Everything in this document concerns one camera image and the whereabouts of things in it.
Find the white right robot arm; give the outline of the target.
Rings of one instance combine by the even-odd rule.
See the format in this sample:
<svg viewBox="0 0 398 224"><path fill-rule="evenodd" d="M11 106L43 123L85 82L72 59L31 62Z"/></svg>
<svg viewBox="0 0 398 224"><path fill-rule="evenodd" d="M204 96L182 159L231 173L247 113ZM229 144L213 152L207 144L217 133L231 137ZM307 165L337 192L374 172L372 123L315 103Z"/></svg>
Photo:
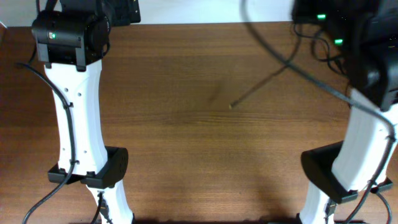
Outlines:
<svg viewBox="0 0 398 224"><path fill-rule="evenodd" d="M352 87L343 141L305 151L309 180L299 223L333 223L337 205L392 187L397 146L397 2L295 1L295 24L317 24L340 48Z"/></svg>

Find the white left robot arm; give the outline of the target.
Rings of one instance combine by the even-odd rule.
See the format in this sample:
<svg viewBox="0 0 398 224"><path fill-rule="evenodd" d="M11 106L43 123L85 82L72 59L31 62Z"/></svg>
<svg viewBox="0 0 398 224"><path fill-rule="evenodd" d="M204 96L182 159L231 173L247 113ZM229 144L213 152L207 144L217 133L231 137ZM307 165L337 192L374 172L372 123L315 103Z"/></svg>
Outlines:
<svg viewBox="0 0 398 224"><path fill-rule="evenodd" d="M99 84L102 60L109 52L113 27L141 20L139 3L119 1L49 1L32 23L40 78L54 95L60 136L60 157L49 170L58 188L79 182L92 193L95 219L103 223L133 223L123 178L128 152L106 146L100 123Z"/></svg>

